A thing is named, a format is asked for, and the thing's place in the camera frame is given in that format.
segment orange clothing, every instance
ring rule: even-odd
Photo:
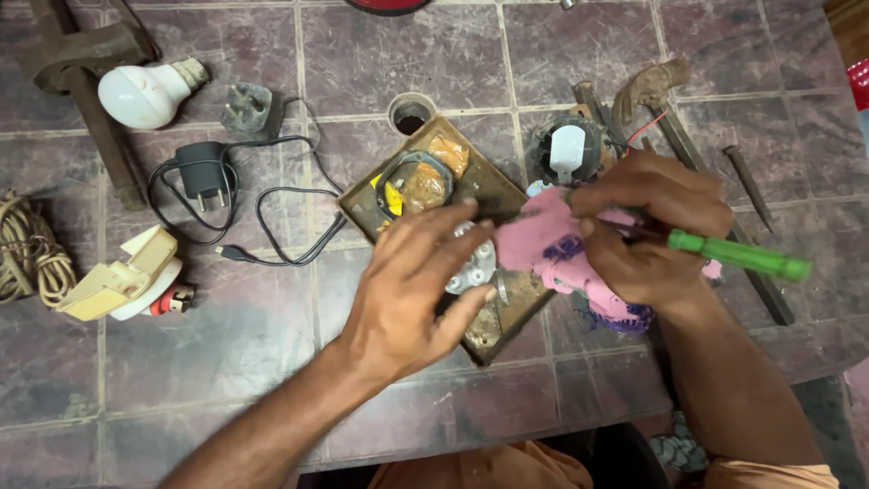
[[[582,464],[537,441],[383,464],[368,489],[593,489]],[[717,459],[708,489],[835,489],[829,466],[765,466]]]

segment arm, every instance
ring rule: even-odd
[[[642,207],[664,224],[724,238],[733,214],[721,183],[676,160],[631,150],[598,184],[573,194],[588,261],[622,299],[658,312],[679,401],[704,448],[768,465],[822,464],[784,376],[701,276],[705,259],[662,243],[624,244],[594,218],[612,204]]]
[[[492,285],[480,285],[435,317],[449,279],[492,236],[491,221],[454,236],[476,209],[470,199],[389,226],[341,335],[191,453],[159,487],[279,487],[339,421],[387,385],[452,352],[495,293]]]

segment screwdriver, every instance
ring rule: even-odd
[[[697,253],[703,257],[718,260],[724,265],[734,265],[748,270],[766,273],[783,278],[788,282],[803,282],[812,272],[812,264],[805,260],[788,257],[776,251],[766,250],[750,244],[734,243],[725,239],[705,238],[681,229],[673,229],[667,236],[640,226],[600,220],[603,224],[621,231],[666,238],[667,248]]]

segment led bulb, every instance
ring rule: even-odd
[[[133,129],[157,129],[172,121],[178,104],[209,81],[195,59],[152,68],[118,66],[106,73],[100,104],[117,122]]]

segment green screwdriver handle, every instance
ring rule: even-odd
[[[722,264],[759,271],[783,278],[788,282],[802,282],[809,278],[812,272],[812,264],[805,260],[791,258],[759,246],[734,243],[725,239],[703,238],[681,229],[670,232],[667,247],[699,253]]]

